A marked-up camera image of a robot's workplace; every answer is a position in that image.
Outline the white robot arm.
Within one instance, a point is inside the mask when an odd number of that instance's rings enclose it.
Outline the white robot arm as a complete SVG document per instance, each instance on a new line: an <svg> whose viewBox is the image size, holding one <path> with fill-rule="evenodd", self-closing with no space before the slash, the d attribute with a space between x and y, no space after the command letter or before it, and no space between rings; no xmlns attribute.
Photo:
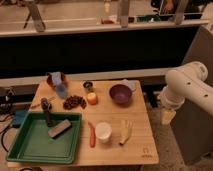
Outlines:
<svg viewBox="0 0 213 171"><path fill-rule="evenodd" d="M175 67L166 73L166 86L158 96L163 106L161 110L163 125L171 123L176 111L186 99L213 116L213 87L205 83L207 77L207 67L198 61Z"/></svg>

